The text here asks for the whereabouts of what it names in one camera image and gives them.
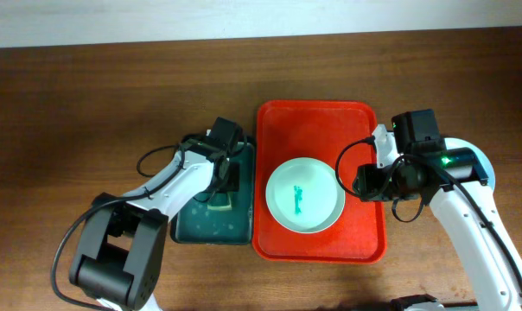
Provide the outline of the light blue plate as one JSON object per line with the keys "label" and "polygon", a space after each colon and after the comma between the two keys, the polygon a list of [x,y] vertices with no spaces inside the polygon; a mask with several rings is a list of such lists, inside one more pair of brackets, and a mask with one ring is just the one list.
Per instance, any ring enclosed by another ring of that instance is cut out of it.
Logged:
{"label": "light blue plate", "polygon": [[446,137],[445,144],[447,149],[470,148],[471,150],[473,150],[487,174],[488,186],[492,188],[493,191],[495,190],[496,178],[493,170],[493,165],[481,149],[479,149],[478,147],[476,147],[468,141],[454,137]]}

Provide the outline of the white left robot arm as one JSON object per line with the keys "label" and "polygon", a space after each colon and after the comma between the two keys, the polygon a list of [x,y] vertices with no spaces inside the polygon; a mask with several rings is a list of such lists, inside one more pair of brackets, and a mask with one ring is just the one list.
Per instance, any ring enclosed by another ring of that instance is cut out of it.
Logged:
{"label": "white left robot arm", "polygon": [[217,117],[204,135],[175,146],[171,162],[122,196],[99,195],[75,224],[83,231],[69,282],[95,299],[97,310],[157,310],[154,289],[169,221],[199,193],[226,184],[242,128]]}

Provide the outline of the yellow green sponge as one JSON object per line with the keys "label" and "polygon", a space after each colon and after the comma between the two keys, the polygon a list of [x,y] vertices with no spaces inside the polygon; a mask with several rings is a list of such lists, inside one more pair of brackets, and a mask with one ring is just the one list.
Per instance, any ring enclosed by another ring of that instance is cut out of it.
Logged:
{"label": "yellow green sponge", "polygon": [[216,193],[207,203],[211,211],[226,212],[232,210],[232,196],[230,193]]}

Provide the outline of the mint green plate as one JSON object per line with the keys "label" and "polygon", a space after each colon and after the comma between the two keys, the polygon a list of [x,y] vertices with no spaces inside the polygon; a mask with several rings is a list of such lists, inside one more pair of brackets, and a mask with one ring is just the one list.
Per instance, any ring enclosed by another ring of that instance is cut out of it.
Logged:
{"label": "mint green plate", "polygon": [[313,234],[327,230],[340,218],[346,194],[329,165],[299,157],[273,171],[265,188],[265,200],[279,225],[292,232]]}

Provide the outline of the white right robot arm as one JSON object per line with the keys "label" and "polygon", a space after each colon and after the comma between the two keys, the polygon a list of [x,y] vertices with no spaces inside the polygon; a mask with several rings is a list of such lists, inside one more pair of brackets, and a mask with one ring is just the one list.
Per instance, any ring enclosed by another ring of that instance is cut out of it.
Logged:
{"label": "white right robot arm", "polygon": [[493,198],[491,162],[472,143],[443,136],[432,110],[379,124],[365,143],[376,161],[348,193],[364,202],[419,200],[448,234],[480,310],[522,310],[522,259]]}

